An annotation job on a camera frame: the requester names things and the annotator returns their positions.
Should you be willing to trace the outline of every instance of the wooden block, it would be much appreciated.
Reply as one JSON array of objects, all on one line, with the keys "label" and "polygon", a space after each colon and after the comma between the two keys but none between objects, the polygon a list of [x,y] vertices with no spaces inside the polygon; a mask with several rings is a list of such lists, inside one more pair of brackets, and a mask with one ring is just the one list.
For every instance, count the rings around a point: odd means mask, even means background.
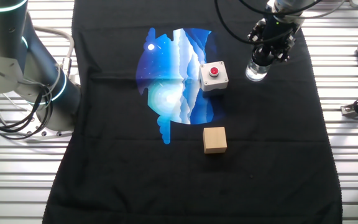
[{"label": "wooden block", "polygon": [[224,153],[227,149],[224,127],[204,128],[204,153]]}]

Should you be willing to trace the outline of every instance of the emergency stop button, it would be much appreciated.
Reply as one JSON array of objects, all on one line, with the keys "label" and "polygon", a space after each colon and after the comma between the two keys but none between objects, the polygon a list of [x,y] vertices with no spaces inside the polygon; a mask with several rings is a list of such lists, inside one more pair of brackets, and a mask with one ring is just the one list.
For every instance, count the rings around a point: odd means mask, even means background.
[{"label": "emergency stop button", "polygon": [[217,77],[219,75],[219,69],[216,67],[213,67],[209,70],[209,75],[212,77]]}]

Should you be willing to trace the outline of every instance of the metal grid surface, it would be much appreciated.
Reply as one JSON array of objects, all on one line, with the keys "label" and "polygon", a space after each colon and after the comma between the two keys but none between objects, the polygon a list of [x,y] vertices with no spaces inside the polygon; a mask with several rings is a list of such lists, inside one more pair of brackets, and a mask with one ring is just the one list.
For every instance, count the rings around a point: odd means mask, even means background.
[{"label": "metal grid surface", "polygon": [[[30,0],[33,23],[71,33],[71,0]],[[337,2],[318,4],[306,16],[321,14]],[[358,9],[346,2],[342,8],[322,19],[310,19],[303,25],[314,74],[323,107],[326,127],[342,187],[344,223],[358,224],[358,121],[341,116],[339,107],[358,99]],[[67,52],[68,42],[61,37],[38,33],[58,62]],[[72,74],[78,74],[75,54]],[[10,93],[22,106],[25,101]],[[0,96],[2,115],[10,122],[26,112]],[[38,121],[26,129],[34,130]],[[0,137],[0,223],[39,224],[55,173],[70,140],[47,131],[31,141],[7,141]]]}]

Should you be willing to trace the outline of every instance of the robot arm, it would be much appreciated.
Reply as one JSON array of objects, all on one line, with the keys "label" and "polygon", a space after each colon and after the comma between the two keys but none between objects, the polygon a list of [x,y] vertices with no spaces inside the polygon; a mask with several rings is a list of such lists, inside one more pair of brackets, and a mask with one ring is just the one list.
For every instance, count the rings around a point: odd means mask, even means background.
[{"label": "robot arm", "polygon": [[[80,103],[79,86],[66,76],[70,67],[57,65],[55,59],[37,37],[27,13],[27,0],[0,0],[0,93],[15,91],[34,104],[47,86],[52,94],[53,111],[47,128],[68,131],[74,128]],[[29,82],[40,85],[28,85]],[[39,120],[46,116],[41,102],[37,110]]]},{"label": "robot arm", "polygon": [[303,9],[314,5],[314,0],[276,0],[270,1],[266,7],[264,18],[256,23],[248,35],[249,41],[273,41],[255,45],[251,60],[246,69],[247,77],[252,81],[261,81],[267,74],[271,64],[289,59],[288,53],[295,44],[295,33],[303,23],[300,17]]}]

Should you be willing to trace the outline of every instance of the black fabric mat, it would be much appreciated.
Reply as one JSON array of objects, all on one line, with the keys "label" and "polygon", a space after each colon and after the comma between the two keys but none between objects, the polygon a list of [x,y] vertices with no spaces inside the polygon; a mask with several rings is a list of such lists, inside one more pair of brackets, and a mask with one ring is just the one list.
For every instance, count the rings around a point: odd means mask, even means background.
[{"label": "black fabric mat", "polygon": [[[238,1],[219,2],[239,35],[262,18]],[[260,83],[244,74],[252,47],[223,29],[212,0],[77,0],[73,36],[83,99],[43,223],[342,222],[301,32],[291,60]],[[191,78],[203,57],[224,61],[230,79],[208,102],[195,97]],[[203,128],[220,126],[226,153],[205,155]]]}]

